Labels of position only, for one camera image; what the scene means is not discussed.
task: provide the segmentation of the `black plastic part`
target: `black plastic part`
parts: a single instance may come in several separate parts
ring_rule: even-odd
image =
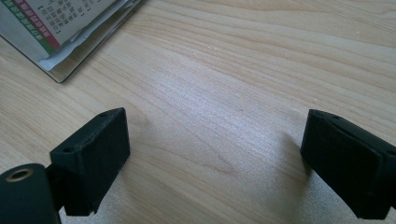
[[[0,223],[60,223],[44,166],[25,164],[0,175]]]
[[[310,110],[301,154],[357,217],[384,219],[396,204],[396,147],[346,119]]]
[[[63,204],[68,216],[96,213],[129,155],[124,108],[93,118],[50,153],[57,207]]]

